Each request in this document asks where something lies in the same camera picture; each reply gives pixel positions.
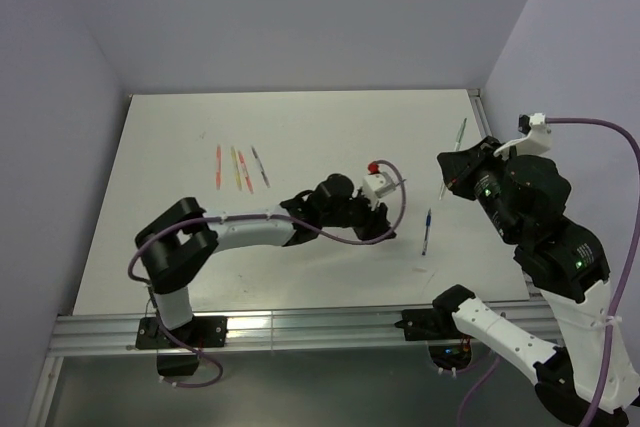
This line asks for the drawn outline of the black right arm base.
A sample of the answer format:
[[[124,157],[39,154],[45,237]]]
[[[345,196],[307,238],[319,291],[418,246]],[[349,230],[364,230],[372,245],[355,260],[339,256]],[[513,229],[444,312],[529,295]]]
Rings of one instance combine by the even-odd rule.
[[[452,318],[438,309],[405,309],[394,327],[407,342],[425,342],[434,365],[444,370],[463,370],[471,366],[471,337],[461,333]]]

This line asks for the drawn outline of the purple highlighter pen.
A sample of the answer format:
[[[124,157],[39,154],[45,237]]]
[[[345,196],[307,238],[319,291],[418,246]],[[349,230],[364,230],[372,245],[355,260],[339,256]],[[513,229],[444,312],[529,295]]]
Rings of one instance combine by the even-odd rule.
[[[263,165],[263,163],[262,163],[262,160],[261,160],[261,158],[260,158],[260,156],[259,156],[259,153],[258,153],[257,149],[256,149],[253,145],[251,145],[251,147],[250,147],[250,148],[251,148],[252,156],[253,156],[253,158],[254,158],[254,160],[255,160],[255,163],[256,163],[257,168],[258,168],[258,170],[259,170],[259,173],[260,173],[260,175],[261,175],[261,178],[262,178],[262,180],[263,180],[263,182],[264,182],[264,185],[265,185],[267,188],[270,188],[270,187],[271,187],[271,184],[270,184],[270,181],[269,181],[268,175],[267,175],[267,173],[266,173],[266,170],[265,170],[265,168],[264,168],[264,165]]]

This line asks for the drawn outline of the pink highlighter pen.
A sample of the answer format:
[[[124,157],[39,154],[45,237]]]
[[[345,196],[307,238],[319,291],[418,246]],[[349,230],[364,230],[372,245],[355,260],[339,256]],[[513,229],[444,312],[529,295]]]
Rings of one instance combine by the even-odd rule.
[[[254,189],[253,189],[253,185],[252,185],[252,182],[251,182],[249,170],[248,170],[248,167],[247,167],[247,164],[246,164],[245,156],[243,155],[243,153],[241,151],[238,151],[238,159],[239,159],[239,162],[240,162],[242,176],[243,176],[243,178],[245,180],[247,189],[248,189],[250,194],[253,194],[254,193]]]

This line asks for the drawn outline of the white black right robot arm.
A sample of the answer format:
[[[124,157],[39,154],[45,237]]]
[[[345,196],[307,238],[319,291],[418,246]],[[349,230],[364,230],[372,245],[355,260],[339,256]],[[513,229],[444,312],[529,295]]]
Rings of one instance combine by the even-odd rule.
[[[446,188],[476,201],[514,259],[539,289],[563,345],[540,340],[455,285],[433,301],[433,325],[443,336],[469,335],[494,350],[533,384],[543,406],[571,426],[626,426],[639,403],[634,370],[609,308],[610,269],[603,246],[564,214],[570,183],[545,157],[498,152],[487,137],[437,161]]]

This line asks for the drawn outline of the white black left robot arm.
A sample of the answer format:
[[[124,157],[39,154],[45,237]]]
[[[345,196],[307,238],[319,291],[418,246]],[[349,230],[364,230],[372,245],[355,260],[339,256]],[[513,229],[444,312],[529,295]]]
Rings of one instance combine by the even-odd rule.
[[[193,197],[177,201],[135,237],[145,279],[160,318],[159,335],[183,346],[195,333],[188,285],[215,253],[254,246],[293,247],[320,236],[350,245],[396,237],[382,199],[398,188],[387,173],[369,173],[360,188],[332,174],[274,208],[244,214],[206,215]]]

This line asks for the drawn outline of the yellow highlighter pen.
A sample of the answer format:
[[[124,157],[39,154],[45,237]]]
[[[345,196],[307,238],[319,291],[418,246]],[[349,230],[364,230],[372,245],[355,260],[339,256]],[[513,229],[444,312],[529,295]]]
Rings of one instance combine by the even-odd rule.
[[[233,165],[235,183],[236,183],[236,186],[237,186],[238,190],[242,191],[242,178],[241,178],[241,174],[240,174],[239,159],[238,159],[238,156],[237,156],[237,151],[236,151],[234,146],[231,146],[231,148],[230,148],[230,155],[231,155],[231,161],[232,161],[232,165]]]

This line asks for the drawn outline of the orange highlighter pen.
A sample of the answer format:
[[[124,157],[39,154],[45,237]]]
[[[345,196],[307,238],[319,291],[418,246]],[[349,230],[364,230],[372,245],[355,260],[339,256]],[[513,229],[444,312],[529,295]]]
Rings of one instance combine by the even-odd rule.
[[[222,148],[218,144],[216,146],[216,169],[215,169],[215,185],[216,190],[221,188],[221,174],[222,174]]]

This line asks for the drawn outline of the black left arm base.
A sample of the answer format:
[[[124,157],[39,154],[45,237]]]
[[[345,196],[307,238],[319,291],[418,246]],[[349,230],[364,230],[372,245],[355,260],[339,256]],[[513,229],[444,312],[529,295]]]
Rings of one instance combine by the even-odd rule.
[[[176,388],[208,387],[221,380],[224,369],[205,350],[225,346],[227,322],[225,316],[195,316],[184,326],[169,330],[157,316],[143,317],[139,321],[135,349],[157,351],[156,370],[163,382]],[[216,368],[215,376],[208,381],[188,382],[204,364]]]

